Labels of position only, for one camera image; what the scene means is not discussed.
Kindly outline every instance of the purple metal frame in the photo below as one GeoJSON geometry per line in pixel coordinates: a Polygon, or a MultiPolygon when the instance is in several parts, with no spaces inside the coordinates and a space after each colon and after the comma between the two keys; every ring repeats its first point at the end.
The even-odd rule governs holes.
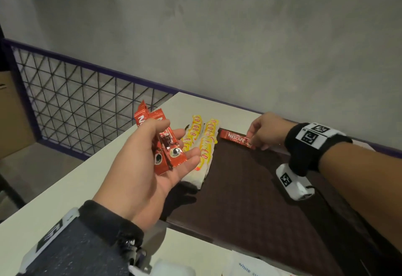
{"type": "MultiPolygon", "coordinates": [[[[170,94],[173,94],[173,95],[177,94],[178,92],[182,92],[182,93],[185,93],[185,94],[197,96],[197,97],[204,98],[204,99],[207,99],[207,100],[223,103],[223,104],[226,104],[228,106],[233,106],[233,107],[240,108],[240,109],[243,109],[243,110],[247,110],[247,111],[262,114],[262,112],[255,111],[255,110],[252,110],[252,109],[249,109],[249,108],[245,108],[245,107],[237,106],[237,105],[234,105],[234,104],[226,103],[224,101],[220,101],[220,100],[217,100],[217,99],[212,99],[212,98],[209,98],[209,97],[206,97],[206,96],[203,96],[203,95],[198,95],[196,93],[188,92],[188,91],[185,91],[185,90],[179,90],[179,89],[173,88],[171,86],[166,86],[166,85],[163,85],[161,83],[156,83],[156,82],[153,82],[153,81],[145,80],[143,78],[128,75],[128,74],[125,74],[125,73],[122,73],[122,72],[119,72],[119,71],[116,71],[116,70],[111,70],[111,69],[105,68],[103,66],[91,64],[91,63],[88,63],[88,62],[85,62],[85,61],[82,61],[82,60],[78,60],[78,59],[75,59],[75,58],[72,58],[72,57],[69,57],[69,56],[61,55],[61,54],[58,54],[58,53],[55,53],[55,52],[50,52],[48,50],[43,50],[43,49],[37,48],[35,46],[23,44],[23,43],[14,41],[14,40],[3,39],[2,40],[2,48],[3,48],[3,50],[4,50],[5,54],[6,54],[8,62],[10,64],[13,79],[15,81],[18,93],[19,93],[19,95],[21,97],[21,101],[23,103],[24,109],[25,109],[25,111],[26,111],[26,113],[28,115],[28,120],[29,120],[29,123],[30,123],[30,125],[32,127],[32,130],[34,132],[34,135],[35,135],[35,137],[37,139],[37,142],[39,142],[39,143],[41,143],[41,144],[43,144],[45,146],[48,146],[50,148],[53,148],[55,150],[58,150],[60,152],[63,152],[63,153],[66,153],[68,155],[71,155],[73,157],[76,157],[78,159],[84,160],[84,161],[89,158],[87,155],[85,155],[83,153],[73,151],[73,150],[70,150],[70,149],[65,148],[63,146],[59,146],[59,145],[57,145],[57,144],[55,144],[53,142],[50,142],[50,141],[45,140],[45,139],[42,138],[41,132],[40,132],[40,129],[39,129],[39,126],[38,126],[38,122],[36,120],[34,111],[33,111],[32,107],[31,107],[31,102],[29,101],[29,97],[28,97],[27,92],[25,90],[25,86],[23,84],[23,80],[21,78],[21,75],[20,75],[20,72],[19,72],[17,63],[15,61],[14,54],[13,54],[13,51],[12,51],[11,47],[26,50],[28,52],[43,55],[45,57],[53,58],[53,59],[63,61],[63,62],[66,62],[66,63],[70,63],[70,64],[73,64],[73,65],[76,65],[76,66],[81,66],[81,67],[86,68],[88,70],[93,70],[93,71],[96,71],[96,72],[99,72],[99,73],[102,73],[102,74],[105,74],[105,75],[108,75],[108,76],[111,76],[111,77],[115,77],[115,78],[126,80],[126,81],[129,81],[129,82],[137,83],[139,85],[151,87],[153,89],[161,90],[163,92],[167,92],[167,93],[170,93],[170,94]]],[[[387,146],[382,146],[382,145],[379,145],[379,144],[374,144],[374,143],[371,143],[371,142],[366,142],[366,143],[368,143],[371,147],[373,147],[373,149],[375,149],[378,152],[381,152],[381,153],[384,153],[386,155],[402,159],[402,151],[401,150],[398,150],[398,149],[395,149],[395,148],[390,148],[390,147],[387,147],[387,146]]]]}

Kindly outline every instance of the metal mesh panel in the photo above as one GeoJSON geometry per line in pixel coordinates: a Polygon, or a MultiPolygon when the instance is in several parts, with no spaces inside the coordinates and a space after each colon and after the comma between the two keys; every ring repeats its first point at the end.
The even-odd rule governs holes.
{"type": "Polygon", "coordinates": [[[135,124],[142,100],[154,110],[173,95],[19,48],[13,53],[43,139],[86,156],[135,124]]]}

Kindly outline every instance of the floor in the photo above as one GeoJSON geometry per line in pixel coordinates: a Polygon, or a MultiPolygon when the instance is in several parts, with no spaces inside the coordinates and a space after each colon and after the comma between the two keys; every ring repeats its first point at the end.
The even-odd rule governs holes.
{"type": "MultiPolygon", "coordinates": [[[[1,159],[0,173],[29,202],[81,163],[79,159],[35,143],[1,159]]],[[[16,206],[0,192],[0,220],[16,211],[16,206]]]]}

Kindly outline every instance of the brown box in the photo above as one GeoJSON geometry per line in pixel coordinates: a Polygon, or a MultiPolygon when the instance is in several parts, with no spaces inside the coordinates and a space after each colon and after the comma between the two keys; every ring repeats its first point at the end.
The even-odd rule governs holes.
{"type": "Polygon", "coordinates": [[[11,72],[0,72],[0,159],[35,143],[11,72]]]}

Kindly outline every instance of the brown tray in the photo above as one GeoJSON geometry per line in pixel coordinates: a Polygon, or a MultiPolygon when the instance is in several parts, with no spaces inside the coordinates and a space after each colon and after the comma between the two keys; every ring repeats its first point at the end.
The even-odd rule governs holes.
{"type": "Polygon", "coordinates": [[[201,190],[177,186],[162,219],[312,275],[367,275],[360,260],[370,264],[366,248],[375,246],[359,216],[318,173],[308,178],[331,208],[318,194],[291,200],[275,175],[288,160],[218,139],[201,190]]]}

